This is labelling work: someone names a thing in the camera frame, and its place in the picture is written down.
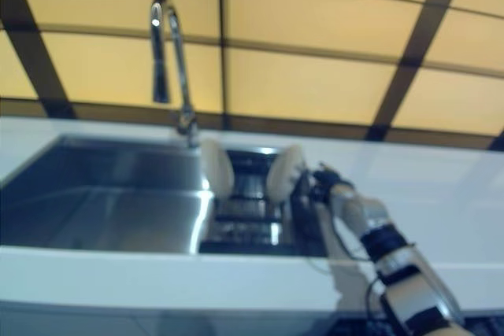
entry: stainless steel sink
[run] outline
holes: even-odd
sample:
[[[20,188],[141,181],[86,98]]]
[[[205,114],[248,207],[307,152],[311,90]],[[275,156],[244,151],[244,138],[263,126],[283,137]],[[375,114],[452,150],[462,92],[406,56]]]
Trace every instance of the stainless steel sink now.
[[[228,150],[230,201],[213,199],[198,149],[61,137],[0,192],[0,242],[12,246],[170,253],[324,255],[304,238],[308,209],[265,197],[274,150]],[[314,247],[304,248],[303,240]]]
[[[197,150],[66,137],[2,189],[2,244],[195,253],[212,205]]]

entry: faucet spout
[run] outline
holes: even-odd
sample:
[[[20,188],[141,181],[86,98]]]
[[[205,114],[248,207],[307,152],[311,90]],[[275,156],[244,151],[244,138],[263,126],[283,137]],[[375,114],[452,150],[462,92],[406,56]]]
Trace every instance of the faucet spout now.
[[[196,145],[196,113],[191,104],[187,71],[183,57],[183,40],[180,21],[176,15],[175,6],[171,0],[153,0],[150,7],[150,40],[154,55],[154,101],[169,102],[168,77],[165,65],[164,19],[168,24],[175,47],[176,64],[179,74],[180,92],[182,93],[182,109],[180,110],[177,131],[187,136],[190,147]]]

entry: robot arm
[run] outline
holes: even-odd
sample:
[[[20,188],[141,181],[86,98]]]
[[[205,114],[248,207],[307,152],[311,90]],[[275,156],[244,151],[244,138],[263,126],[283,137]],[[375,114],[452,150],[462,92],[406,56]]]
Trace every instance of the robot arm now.
[[[385,285],[380,298],[399,334],[469,335],[458,303],[417,248],[396,229],[384,204],[362,197],[327,168],[314,173],[315,198],[341,219],[365,247]]]

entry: black band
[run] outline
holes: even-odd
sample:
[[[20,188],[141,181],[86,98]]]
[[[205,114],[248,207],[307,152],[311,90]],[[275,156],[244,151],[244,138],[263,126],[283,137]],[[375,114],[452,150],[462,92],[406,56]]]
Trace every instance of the black band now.
[[[432,307],[409,318],[406,326],[413,332],[413,336],[424,336],[434,330],[448,328],[450,323],[436,307]]]
[[[407,246],[406,240],[399,234],[393,224],[388,224],[365,234],[361,237],[361,242],[373,263],[376,263],[386,254]]]

